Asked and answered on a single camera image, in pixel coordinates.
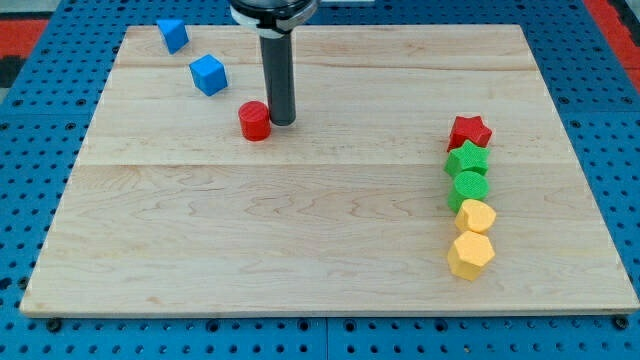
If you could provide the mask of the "black white robot arm flange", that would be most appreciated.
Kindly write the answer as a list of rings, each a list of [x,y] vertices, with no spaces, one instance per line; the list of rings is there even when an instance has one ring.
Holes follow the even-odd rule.
[[[278,39],[290,34],[317,11],[319,0],[230,0],[232,18],[260,37]]]

